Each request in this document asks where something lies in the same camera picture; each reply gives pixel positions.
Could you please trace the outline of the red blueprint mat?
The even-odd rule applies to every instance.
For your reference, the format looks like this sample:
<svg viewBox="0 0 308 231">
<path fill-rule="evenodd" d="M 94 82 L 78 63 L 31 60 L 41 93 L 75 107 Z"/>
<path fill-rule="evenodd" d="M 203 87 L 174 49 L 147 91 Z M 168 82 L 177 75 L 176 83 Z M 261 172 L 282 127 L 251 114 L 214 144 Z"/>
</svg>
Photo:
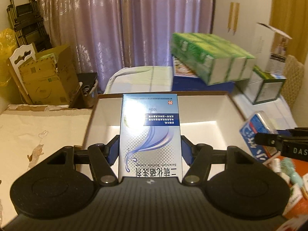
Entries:
<svg viewBox="0 0 308 231">
<path fill-rule="evenodd" d="M 265 165 L 285 180 L 290 187 L 290 198 L 282 214 L 286 218 L 278 230 L 307 230 L 307 162 L 291 159 L 296 172 L 302 177 L 304 186 L 291 184 L 290 177 L 281 171 L 280 162 L 285 158 L 277 153 Z"/>
</svg>

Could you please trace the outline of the blue white medicine box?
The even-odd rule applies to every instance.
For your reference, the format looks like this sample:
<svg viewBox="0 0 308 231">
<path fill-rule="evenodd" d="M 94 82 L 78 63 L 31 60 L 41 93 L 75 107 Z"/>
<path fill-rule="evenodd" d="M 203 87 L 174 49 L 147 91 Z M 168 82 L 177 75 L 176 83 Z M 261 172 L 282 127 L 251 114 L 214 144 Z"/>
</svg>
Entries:
<svg viewBox="0 0 308 231">
<path fill-rule="evenodd" d="M 270 121 L 264 111 L 259 110 L 244 123 L 239 133 L 249 148 L 252 156 L 261 163 L 267 163 L 274 155 L 278 153 L 274 147 L 267 147 L 256 144 L 255 136 L 258 133 L 278 134 L 278 131 Z"/>
</svg>

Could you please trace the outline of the beige quilted cushion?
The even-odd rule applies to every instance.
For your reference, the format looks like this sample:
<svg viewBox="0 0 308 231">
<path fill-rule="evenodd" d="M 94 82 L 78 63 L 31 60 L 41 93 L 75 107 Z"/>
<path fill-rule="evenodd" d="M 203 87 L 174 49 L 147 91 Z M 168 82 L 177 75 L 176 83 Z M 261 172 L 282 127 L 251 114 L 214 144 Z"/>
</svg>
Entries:
<svg viewBox="0 0 308 231">
<path fill-rule="evenodd" d="M 296 101 L 302 87 L 304 78 L 304 65 L 294 56 L 288 55 L 285 61 L 283 76 L 286 80 L 281 90 L 281 95 L 290 109 Z"/>
</svg>

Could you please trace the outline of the blue white lotion box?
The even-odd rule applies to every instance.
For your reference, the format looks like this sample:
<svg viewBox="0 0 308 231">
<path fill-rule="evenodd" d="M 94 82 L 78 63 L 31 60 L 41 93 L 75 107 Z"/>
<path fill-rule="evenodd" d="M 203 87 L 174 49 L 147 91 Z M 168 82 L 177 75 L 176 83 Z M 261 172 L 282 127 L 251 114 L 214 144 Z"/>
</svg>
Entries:
<svg viewBox="0 0 308 231">
<path fill-rule="evenodd" d="M 119 179 L 183 178 L 176 94 L 124 94 L 122 99 Z"/>
</svg>

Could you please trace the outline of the green tissue pack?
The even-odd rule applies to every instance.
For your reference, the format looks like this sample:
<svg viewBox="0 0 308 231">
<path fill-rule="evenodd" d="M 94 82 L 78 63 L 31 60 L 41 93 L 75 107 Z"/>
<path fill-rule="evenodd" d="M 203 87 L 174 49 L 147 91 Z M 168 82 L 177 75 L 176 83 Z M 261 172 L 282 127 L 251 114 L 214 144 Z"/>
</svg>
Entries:
<svg viewBox="0 0 308 231">
<path fill-rule="evenodd" d="M 174 33 L 171 54 L 206 85 L 251 78 L 256 58 L 215 34 Z"/>
</svg>

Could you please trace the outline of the yellow plastic bag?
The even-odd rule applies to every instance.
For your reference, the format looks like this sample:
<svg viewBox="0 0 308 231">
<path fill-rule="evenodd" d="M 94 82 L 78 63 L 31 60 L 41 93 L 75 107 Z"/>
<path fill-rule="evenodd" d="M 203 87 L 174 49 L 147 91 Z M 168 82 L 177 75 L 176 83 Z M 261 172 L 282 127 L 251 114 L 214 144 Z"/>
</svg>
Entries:
<svg viewBox="0 0 308 231">
<path fill-rule="evenodd" d="M 0 33 L 0 84 L 6 87 L 11 78 L 7 60 L 18 47 L 14 30 L 7 28 Z"/>
</svg>

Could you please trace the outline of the teal hair brush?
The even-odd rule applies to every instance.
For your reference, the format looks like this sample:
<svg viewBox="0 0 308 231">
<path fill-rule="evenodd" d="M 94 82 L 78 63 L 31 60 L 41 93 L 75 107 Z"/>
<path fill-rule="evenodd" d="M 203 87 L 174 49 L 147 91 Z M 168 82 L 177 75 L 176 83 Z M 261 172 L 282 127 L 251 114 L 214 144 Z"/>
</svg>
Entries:
<svg viewBox="0 0 308 231">
<path fill-rule="evenodd" d="M 291 184 L 297 184 L 300 188 L 304 186 L 302 177 L 296 172 L 294 162 L 285 157 L 280 162 L 281 171 L 290 177 Z"/>
</svg>

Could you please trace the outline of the green white carton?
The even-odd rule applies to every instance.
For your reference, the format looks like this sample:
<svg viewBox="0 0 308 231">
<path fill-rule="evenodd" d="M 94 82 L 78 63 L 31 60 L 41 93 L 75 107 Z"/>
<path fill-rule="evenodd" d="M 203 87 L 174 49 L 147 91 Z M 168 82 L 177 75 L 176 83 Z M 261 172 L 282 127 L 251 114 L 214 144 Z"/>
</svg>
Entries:
<svg viewBox="0 0 308 231">
<path fill-rule="evenodd" d="M 257 105 L 276 100 L 286 80 L 285 76 L 264 73 L 255 66 L 251 78 L 238 81 L 236 87 L 253 105 Z"/>
</svg>

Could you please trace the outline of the brown cardboard storage box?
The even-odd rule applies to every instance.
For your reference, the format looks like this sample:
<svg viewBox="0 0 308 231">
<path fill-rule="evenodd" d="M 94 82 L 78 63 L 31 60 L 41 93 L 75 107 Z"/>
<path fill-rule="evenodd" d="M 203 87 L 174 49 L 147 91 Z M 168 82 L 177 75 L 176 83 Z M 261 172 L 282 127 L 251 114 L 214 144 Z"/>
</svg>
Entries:
<svg viewBox="0 0 308 231">
<path fill-rule="evenodd" d="M 244 123 L 243 116 L 228 94 L 224 92 L 149 94 L 177 95 L 181 136 L 187 137 L 193 144 L 205 143 L 216 150 L 237 146 L 243 151 L 248 151 L 239 133 Z M 84 138 L 85 148 L 96 143 L 107 144 L 116 135 L 120 135 L 123 95 L 103 95 L 98 98 Z M 183 158 L 182 167 L 184 176 L 189 166 Z M 119 157 L 112 169 L 118 176 Z"/>
</svg>

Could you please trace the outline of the black folding cart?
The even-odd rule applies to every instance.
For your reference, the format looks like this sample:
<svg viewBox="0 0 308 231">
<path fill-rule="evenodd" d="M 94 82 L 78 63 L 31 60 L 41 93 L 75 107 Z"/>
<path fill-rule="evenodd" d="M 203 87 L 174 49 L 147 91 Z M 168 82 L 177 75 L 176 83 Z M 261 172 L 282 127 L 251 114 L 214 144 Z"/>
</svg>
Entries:
<svg viewBox="0 0 308 231">
<path fill-rule="evenodd" d="M 18 6 L 10 0 L 7 13 L 19 46 L 33 43 L 38 52 L 52 48 L 36 0 Z"/>
</svg>

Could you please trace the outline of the tall white product box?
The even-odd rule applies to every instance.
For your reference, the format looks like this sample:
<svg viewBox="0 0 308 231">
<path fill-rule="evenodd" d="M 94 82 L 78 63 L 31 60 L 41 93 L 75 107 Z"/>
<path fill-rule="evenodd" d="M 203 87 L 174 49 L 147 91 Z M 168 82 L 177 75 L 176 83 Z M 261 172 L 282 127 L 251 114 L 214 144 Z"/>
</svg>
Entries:
<svg viewBox="0 0 308 231">
<path fill-rule="evenodd" d="M 252 54 L 262 72 L 282 75 L 291 40 L 291 36 L 277 28 L 265 23 L 256 24 Z"/>
</svg>

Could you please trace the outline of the purple curtain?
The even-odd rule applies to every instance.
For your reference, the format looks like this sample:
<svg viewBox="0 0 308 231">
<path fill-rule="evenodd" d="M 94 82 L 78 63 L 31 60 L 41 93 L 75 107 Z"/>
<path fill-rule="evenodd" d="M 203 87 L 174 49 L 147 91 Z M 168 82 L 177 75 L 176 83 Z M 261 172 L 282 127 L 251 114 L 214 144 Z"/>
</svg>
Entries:
<svg viewBox="0 0 308 231">
<path fill-rule="evenodd" d="M 120 69 L 169 66 L 175 32 L 209 33 L 215 0 L 38 0 L 53 46 L 70 45 L 78 73 L 105 90 Z"/>
</svg>

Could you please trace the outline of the black paper bag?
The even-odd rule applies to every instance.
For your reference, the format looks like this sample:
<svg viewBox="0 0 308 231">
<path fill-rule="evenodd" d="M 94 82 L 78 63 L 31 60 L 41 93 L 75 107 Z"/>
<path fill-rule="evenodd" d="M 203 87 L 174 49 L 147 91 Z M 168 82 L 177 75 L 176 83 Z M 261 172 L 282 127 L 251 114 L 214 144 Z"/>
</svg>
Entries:
<svg viewBox="0 0 308 231">
<path fill-rule="evenodd" d="M 70 108 L 89 109 L 92 108 L 98 96 L 98 74 L 77 74 L 80 88 L 70 103 Z"/>
</svg>

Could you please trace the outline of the open brown cardboard carton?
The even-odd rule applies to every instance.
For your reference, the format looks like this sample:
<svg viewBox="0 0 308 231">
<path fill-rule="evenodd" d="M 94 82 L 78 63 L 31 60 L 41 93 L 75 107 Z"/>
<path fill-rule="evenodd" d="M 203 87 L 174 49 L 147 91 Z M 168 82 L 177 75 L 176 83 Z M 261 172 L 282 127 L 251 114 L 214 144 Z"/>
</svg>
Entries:
<svg viewBox="0 0 308 231">
<path fill-rule="evenodd" d="M 21 88 L 33 104 L 70 105 L 80 85 L 68 44 L 36 52 L 22 45 L 9 58 Z"/>
</svg>

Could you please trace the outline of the checked pale bedsheet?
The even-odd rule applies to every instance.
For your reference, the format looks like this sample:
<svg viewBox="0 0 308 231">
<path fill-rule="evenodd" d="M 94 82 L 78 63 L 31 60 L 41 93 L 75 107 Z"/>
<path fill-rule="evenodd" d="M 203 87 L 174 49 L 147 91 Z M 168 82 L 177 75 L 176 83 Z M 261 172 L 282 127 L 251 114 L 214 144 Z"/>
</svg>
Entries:
<svg viewBox="0 0 308 231">
<path fill-rule="evenodd" d="M 104 93 L 169 92 L 172 91 L 172 82 L 173 67 L 171 66 L 123 68 L 110 78 Z M 235 87 L 230 94 L 245 118 L 255 111 L 262 110 L 277 129 L 297 126 L 291 110 L 282 96 L 271 102 L 253 105 Z"/>
</svg>

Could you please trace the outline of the yellow curtain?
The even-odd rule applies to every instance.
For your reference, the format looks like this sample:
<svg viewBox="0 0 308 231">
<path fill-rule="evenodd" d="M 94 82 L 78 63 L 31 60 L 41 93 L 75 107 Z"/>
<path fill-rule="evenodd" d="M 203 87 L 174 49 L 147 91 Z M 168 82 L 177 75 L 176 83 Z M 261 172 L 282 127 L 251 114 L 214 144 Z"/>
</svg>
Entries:
<svg viewBox="0 0 308 231">
<path fill-rule="evenodd" d="M 307 0 L 272 0 L 270 25 L 292 37 L 287 53 L 304 64 L 307 59 Z"/>
</svg>

